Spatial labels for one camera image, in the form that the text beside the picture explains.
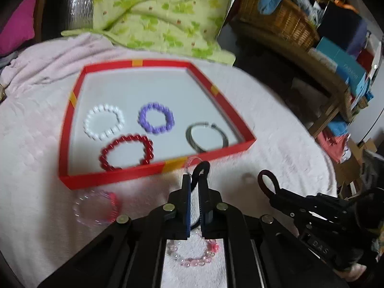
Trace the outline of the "person's right hand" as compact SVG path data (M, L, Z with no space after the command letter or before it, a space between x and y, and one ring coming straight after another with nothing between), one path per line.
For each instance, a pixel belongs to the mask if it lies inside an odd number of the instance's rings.
M352 265L352 267L345 271L338 271L336 269L333 269L333 272L336 273L340 278L346 280L347 282L354 282L363 275L366 268L366 265L355 263Z

